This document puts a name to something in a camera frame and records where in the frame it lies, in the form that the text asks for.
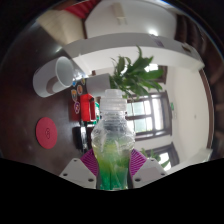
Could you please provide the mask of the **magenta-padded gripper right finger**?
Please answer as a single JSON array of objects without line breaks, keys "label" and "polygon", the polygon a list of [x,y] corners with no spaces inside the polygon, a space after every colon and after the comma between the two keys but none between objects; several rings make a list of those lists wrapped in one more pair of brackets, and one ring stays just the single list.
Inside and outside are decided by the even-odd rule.
[{"label": "magenta-padded gripper right finger", "polygon": [[129,173],[134,188],[141,188],[167,175],[156,159],[147,158],[135,149],[131,151]]}]

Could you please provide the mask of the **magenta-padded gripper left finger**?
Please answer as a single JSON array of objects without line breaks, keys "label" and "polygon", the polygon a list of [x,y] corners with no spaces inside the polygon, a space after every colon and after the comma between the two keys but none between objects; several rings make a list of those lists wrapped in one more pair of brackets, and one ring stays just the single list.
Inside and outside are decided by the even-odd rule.
[{"label": "magenta-padded gripper left finger", "polygon": [[93,150],[89,150],[81,158],[73,158],[61,172],[60,177],[81,187],[95,189],[98,174],[98,162]]}]

